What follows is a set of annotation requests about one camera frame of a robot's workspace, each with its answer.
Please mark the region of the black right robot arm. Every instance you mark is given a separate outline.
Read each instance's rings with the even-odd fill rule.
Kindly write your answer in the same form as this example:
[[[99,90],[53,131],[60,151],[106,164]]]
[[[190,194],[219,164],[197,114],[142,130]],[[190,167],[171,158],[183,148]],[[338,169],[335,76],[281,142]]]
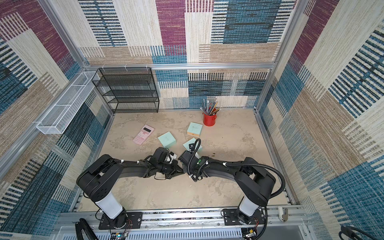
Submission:
[[[238,206],[240,217],[253,217],[258,209],[267,207],[271,198],[285,190],[286,180],[277,169],[249,157],[238,162],[219,161],[207,156],[198,158],[200,145],[201,139],[197,139],[192,149],[184,151],[178,158],[184,171],[194,182],[213,177],[236,182],[244,193]]]

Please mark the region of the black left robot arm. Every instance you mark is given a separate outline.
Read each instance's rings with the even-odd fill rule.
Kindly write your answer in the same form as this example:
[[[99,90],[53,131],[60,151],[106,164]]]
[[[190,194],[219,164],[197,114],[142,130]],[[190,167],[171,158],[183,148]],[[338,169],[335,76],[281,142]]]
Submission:
[[[115,228],[122,228],[128,217],[126,210],[111,193],[115,183],[120,178],[138,177],[150,178],[157,173],[171,179],[184,174],[176,160],[171,159],[168,149],[157,148],[155,152],[143,160],[124,161],[102,155],[76,181],[83,193],[101,209]]]

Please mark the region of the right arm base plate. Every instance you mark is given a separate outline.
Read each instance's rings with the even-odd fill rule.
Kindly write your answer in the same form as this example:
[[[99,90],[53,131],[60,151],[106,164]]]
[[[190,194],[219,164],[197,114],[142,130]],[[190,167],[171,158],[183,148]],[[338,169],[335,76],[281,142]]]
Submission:
[[[242,213],[239,209],[222,209],[221,216],[224,218],[226,226],[235,225],[263,225],[266,222],[266,214],[263,209],[256,209],[250,217]]]

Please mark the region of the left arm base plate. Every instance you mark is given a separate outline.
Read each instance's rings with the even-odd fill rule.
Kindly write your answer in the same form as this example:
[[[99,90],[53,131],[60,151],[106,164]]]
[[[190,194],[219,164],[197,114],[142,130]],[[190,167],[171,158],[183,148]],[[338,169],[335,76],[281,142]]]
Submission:
[[[103,214],[99,224],[99,230],[139,229],[142,218],[143,212],[121,213],[115,219],[110,219],[106,214]]]

